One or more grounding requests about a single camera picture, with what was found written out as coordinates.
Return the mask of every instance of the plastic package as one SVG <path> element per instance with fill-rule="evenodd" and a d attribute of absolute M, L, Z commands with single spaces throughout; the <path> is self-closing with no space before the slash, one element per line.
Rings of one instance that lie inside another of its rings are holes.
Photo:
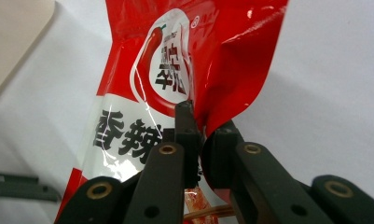
<path fill-rule="evenodd" d="M 61 210 L 87 179 L 141 171 L 175 104 L 193 101 L 206 136 L 244 111 L 264 84 L 287 1 L 106 3 L 113 45 Z M 199 185 L 186 190 L 188 212 L 224 203 Z"/>

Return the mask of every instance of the red snack package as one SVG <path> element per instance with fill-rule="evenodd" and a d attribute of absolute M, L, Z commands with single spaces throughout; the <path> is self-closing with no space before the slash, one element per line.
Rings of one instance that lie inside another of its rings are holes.
<path fill-rule="evenodd" d="M 141 171 L 177 103 L 193 101 L 207 136 L 244 111 L 269 71 L 287 0 L 106 3 L 113 45 L 62 207 L 87 179 Z"/>

